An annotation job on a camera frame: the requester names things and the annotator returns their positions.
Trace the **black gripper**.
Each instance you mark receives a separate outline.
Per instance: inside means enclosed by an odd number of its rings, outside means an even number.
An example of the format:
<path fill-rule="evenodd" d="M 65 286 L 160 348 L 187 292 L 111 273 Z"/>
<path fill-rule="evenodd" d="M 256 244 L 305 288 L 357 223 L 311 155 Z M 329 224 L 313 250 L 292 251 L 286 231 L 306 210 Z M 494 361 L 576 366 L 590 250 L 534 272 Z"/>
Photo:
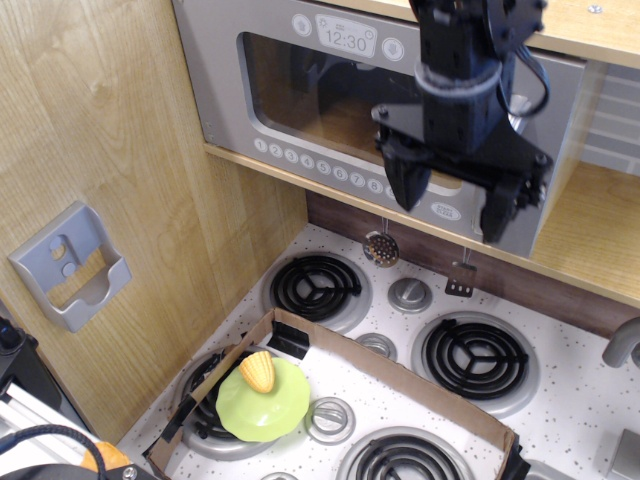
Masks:
<path fill-rule="evenodd" d="M 501 76 L 447 89 L 418 82 L 416 90 L 415 103 L 382 103 L 371 111 L 396 202 L 411 211 L 434 172 L 494 188 L 486 192 L 480 227 L 484 243 L 499 242 L 520 210 L 545 201 L 553 159 L 510 122 L 531 113 L 510 107 Z"/>

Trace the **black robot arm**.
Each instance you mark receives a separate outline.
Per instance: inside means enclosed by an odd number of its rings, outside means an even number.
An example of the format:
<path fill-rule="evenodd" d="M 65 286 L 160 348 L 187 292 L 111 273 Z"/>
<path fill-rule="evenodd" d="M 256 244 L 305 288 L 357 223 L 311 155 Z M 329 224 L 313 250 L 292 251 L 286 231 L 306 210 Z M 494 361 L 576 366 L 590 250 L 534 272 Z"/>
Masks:
<path fill-rule="evenodd" d="M 412 210 L 431 174 L 485 191 L 480 228 L 500 241 L 518 211 L 545 198 L 551 157 L 523 138 L 511 118 L 540 113 L 546 70 L 526 41 L 543 30 L 544 1 L 414 1 L 420 58 L 418 105 L 380 104 L 376 147 L 397 203 Z"/>

